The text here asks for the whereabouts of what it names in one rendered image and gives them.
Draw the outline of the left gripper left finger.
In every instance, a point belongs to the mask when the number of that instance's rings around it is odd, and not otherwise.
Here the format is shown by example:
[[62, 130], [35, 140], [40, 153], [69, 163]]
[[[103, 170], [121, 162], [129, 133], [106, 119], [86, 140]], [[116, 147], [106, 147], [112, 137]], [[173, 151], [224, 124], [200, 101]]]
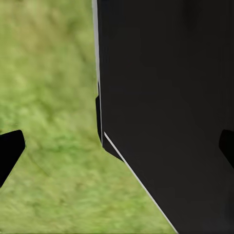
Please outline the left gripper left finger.
[[0, 188], [25, 148], [21, 130], [0, 135]]

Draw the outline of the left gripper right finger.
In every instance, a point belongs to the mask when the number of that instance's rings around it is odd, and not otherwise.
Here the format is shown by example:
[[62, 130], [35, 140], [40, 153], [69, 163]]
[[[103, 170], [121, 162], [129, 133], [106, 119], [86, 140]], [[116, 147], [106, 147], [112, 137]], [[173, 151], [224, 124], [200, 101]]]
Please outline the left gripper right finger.
[[234, 169], [234, 132], [222, 130], [218, 147]]

